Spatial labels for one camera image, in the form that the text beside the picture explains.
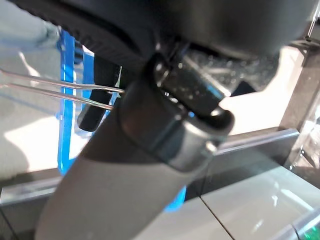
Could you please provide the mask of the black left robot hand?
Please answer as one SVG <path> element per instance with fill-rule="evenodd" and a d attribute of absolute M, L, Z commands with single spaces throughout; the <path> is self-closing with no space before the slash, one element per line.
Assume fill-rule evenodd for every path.
<path fill-rule="evenodd" d="M 263 89 L 313 0 L 17 0 L 129 71 L 120 102 L 42 211 L 37 240 L 131 240 L 226 139 L 219 103 Z"/>

